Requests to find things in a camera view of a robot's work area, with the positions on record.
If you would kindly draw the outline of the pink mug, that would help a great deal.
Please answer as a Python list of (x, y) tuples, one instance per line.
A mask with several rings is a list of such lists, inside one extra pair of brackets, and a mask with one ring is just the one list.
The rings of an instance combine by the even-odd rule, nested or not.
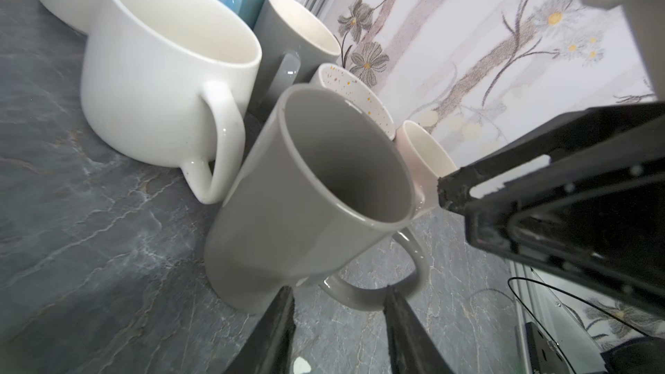
[(414, 218), (419, 218), (439, 206), (438, 179), (457, 171), (458, 167), (448, 152), (414, 121), (405, 121), (398, 128), (394, 143), (414, 183)]

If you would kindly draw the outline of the cream speckled mug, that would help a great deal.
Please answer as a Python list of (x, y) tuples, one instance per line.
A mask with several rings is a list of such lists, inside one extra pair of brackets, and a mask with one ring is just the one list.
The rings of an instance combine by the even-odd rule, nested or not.
[(323, 63), (309, 83), (345, 97), (373, 119), (390, 140), (395, 139), (396, 126), (389, 111), (379, 97), (350, 71), (336, 64)]

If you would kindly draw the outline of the tall grey mug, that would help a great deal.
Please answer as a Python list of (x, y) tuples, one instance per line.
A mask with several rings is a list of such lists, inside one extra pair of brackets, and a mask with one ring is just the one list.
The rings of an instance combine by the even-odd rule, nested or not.
[(414, 183), (395, 145), (349, 100), (309, 84), (280, 97), (223, 202), (204, 247), (212, 289), (238, 311), (262, 313), (283, 287), (317, 285), (349, 308), (377, 311), (385, 288), (341, 279), (348, 263), (386, 238), (423, 290), (429, 260), (410, 230)]

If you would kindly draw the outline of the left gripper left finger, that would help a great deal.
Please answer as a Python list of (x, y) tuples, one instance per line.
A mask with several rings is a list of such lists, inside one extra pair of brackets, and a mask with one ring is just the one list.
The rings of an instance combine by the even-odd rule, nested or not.
[(282, 287), (224, 374), (289, 373), (296, 330), (291, 287)]

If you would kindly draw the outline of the small grey mug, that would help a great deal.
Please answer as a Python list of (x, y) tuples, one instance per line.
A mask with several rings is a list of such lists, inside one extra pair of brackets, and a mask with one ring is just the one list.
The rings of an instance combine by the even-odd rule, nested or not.
[(263, 58), (249, 112), (260, 121), (268, 119), (287, 88), (309, 82), (321, 64), (341, 55), (334, 34), (295, 0), (265, 0), (254, 33)]

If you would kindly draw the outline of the small cream white mug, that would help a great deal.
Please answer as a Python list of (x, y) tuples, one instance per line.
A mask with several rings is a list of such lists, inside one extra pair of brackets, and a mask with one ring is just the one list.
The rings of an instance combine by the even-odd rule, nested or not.
[(94, 132), (138, 161), (178, 168), (202, 204), (225, 199), (263, 52), (218, 0), (98, 0), (81, 74)]

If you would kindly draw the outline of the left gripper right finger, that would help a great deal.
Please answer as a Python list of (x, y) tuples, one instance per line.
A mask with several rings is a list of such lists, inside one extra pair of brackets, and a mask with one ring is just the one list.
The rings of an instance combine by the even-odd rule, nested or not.
[(394, 286), (386, 290), (384, 319), (392, 373), (454, 373), (405, 297)]

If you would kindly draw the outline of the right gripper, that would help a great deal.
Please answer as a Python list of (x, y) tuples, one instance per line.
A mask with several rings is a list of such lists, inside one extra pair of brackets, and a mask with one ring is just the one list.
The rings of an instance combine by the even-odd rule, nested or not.
[(561, 114), (442, 178), (475, 247), (664, 314), (664, 105)]

